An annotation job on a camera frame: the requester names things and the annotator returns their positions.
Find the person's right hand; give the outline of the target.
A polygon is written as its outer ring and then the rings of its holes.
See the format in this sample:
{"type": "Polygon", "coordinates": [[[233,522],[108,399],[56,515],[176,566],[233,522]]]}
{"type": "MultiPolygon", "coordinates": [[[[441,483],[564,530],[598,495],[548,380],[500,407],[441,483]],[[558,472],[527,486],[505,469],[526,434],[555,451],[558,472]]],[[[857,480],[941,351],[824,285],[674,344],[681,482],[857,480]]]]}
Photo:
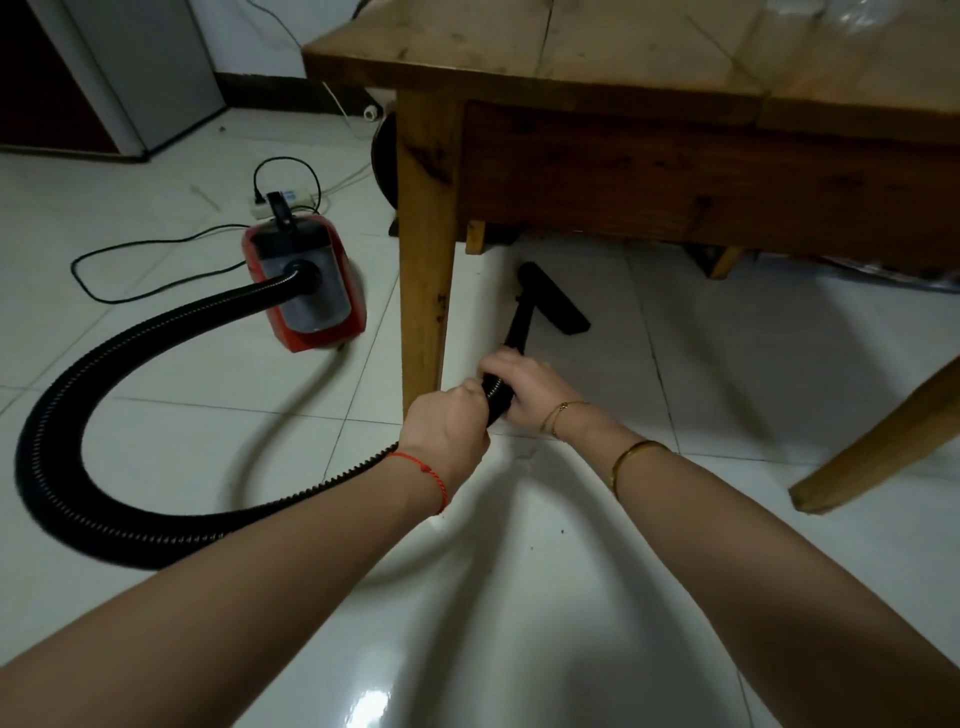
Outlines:
{"type": "Polygon", "coordinates": [[[534,389],[511,390],[506,419],[517,427],[547,433],[563,442],[572,443],[609,420],[602,410],[582,399],[556,370],[535,358],[534,389]]]}

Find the person's left hand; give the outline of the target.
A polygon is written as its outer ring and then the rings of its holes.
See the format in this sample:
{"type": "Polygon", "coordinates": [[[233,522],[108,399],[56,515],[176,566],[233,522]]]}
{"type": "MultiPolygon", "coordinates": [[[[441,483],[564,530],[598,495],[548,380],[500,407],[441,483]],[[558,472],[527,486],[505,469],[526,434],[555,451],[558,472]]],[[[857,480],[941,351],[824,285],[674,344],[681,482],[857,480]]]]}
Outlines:
{"type": "Polygon", "coordinates": [[[471,407],[459,394],[459,385],[419,396],[407,411],[397,447],[398,453],[434,473],[450,497],[472,476],[490,446],[489,409],[471,407]]]}

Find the black vacuum floor nozzle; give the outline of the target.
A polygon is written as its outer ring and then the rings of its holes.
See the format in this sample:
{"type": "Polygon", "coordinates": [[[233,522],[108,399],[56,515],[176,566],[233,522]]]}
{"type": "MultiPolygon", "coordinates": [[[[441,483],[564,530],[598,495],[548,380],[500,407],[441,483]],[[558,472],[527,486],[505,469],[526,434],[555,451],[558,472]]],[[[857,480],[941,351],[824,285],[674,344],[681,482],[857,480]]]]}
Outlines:
{"type": "Polygon", "coordinates": [[[535,310],[561,334],[570,336],[590,330],[591,322],[538,264],[523,262],[516,275],[521,291],[504,346],[525,352],[535,310]]]}

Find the person's left forearm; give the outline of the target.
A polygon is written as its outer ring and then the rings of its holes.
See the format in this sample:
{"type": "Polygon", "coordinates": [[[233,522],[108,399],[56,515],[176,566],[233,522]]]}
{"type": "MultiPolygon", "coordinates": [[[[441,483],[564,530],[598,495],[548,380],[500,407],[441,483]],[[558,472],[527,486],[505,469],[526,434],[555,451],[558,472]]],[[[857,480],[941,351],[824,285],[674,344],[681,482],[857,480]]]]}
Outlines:
{"type": "Polygon", "coordinates": [[[450,499],[402,453],[248,526],[0,668],[0,724],[230,725],[373,566],[450,499]]]}

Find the person's right forearm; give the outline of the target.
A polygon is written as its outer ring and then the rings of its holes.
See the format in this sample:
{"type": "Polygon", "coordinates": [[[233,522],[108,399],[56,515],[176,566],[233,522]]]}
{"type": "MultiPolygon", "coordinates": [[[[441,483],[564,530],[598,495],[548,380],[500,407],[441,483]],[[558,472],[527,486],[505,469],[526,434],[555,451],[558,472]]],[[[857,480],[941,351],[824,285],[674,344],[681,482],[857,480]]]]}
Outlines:
{"type": "MultiPolygon", "coordinates": [[[[606,424],[564,443],[609,478],[647,439],[602,411],[606,424]]],[[[673,451],[632,456],[618,486],[783,728],[960,728],[960,668],[762,505],[673,451]]]]}

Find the wooden stool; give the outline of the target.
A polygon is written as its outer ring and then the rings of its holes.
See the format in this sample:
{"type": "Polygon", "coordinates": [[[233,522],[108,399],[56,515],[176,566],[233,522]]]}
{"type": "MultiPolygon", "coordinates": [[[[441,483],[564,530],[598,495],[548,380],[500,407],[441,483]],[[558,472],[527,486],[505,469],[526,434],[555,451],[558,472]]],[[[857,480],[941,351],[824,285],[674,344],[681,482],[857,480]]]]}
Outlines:
{"type": "MultiPolygon", "coordinates": [[[[480,255],[492,245],[509,246],[527,231],[526,224],[495,224],[469,220],[460,230],[468,255],[480,255]]],[[[685,242],[687,256],[711,281],[724,281],[745,255],[746,249],[685,242]]]]}

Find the gold bangle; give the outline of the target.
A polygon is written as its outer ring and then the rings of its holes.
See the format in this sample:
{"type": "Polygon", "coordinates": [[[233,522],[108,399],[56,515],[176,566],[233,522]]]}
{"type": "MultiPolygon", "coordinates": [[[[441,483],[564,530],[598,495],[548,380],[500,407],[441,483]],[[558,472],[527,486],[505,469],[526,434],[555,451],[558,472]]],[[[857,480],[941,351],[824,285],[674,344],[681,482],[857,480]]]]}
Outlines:
{"type": "Polygon", "coordinates": [[[623,466],[633,456],[649,450],[666,451],[668,453],[671,453],[671,449],[663,443],[652,441],[652,440],[643,440],[643,441],[636,442],[632,444],[630,447],[626,448],[623,452],[621,452],[618,455],[618,457],[613,462],[610,468],[610,472],[609,472],[609,476],[606,484],[607,484],[608,490],[611,492],[611,494],[617,500],[618,503],[620,502],[618,480],[619,480],[620,472],[623,466]]]}

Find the red and grey vacuum cleaner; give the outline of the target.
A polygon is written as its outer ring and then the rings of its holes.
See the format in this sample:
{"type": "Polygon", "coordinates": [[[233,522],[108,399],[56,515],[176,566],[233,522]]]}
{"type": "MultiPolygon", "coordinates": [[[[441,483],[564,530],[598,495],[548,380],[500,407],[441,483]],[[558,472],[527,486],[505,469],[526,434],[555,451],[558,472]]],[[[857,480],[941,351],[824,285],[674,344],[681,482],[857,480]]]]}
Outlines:
{"type": "Polygon", "coordinates": [[[274,336],[300,353],[343,344],[366,329],[362,286],[333,224],[318,214],[294,213],[292,196],[271,191],[271,219],[251,227],[242,240],[246,268],[254,283],[315,269],[311,291],[267,310],[274,336]]]}

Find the black round fan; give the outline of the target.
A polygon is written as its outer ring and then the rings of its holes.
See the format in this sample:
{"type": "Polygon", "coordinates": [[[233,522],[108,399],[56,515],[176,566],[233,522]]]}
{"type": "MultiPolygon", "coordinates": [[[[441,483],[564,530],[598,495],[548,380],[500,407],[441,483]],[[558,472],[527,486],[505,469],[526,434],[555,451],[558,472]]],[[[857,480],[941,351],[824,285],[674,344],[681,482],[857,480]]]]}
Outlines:
{"type": "Polygon", "coordinates": [[[399,208],[398,126],[396,112],[385,113],[370,145],[370,167],[384,199],[399,208]]]}

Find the wooden table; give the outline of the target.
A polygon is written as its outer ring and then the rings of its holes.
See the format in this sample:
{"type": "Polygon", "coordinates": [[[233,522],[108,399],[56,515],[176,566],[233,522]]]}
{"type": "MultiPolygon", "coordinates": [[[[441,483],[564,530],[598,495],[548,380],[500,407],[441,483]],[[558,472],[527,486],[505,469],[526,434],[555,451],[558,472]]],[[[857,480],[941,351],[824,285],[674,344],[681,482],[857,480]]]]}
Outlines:
{"type": "Polygon", "coordinates": [[[396,92],[404,411],[462,224],[960,268],[960,0],[378,0],[302,59],[396,92]]]}

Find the white power strip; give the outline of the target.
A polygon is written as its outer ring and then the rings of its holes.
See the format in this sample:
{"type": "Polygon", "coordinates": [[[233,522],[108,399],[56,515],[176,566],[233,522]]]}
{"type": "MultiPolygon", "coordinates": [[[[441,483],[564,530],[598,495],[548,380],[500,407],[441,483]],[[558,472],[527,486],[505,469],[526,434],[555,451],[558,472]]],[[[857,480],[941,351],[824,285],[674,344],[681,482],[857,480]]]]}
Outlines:
{"type": "MultiPolygon", "coordinates": [[[[293,213],[313,213],[317,208],[316,194],[311,193],[306,188],[284,189],[280,190],[279,194],[284,198],[293,213]]],[[[266,220],[274,216],[267,195],[250,196],[248,202],[253,219],[266,220]]]]}

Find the wooden chair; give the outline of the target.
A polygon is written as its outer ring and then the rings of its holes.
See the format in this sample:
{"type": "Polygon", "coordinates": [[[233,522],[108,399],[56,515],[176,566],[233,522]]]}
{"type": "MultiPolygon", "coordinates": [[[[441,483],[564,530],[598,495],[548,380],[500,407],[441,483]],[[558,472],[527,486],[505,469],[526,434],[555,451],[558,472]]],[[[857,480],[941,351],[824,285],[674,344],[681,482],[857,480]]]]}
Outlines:
{"type": "Polygon", "coordinates": [[[799,480],[794,508],[825,515],[890,480],[960,436],[960,355],[859,439],[799,480]]]}

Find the dark brown cabinet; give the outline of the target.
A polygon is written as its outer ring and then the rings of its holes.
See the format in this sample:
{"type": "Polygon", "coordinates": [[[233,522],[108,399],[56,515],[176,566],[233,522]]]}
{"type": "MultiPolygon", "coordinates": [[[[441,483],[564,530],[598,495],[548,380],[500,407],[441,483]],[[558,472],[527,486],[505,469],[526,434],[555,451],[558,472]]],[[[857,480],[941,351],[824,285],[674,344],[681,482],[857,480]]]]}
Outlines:
{"type": "Polygon", "coordinates": [[[0,148],[119,155],[27,0],[0,0],[0,148]]]}

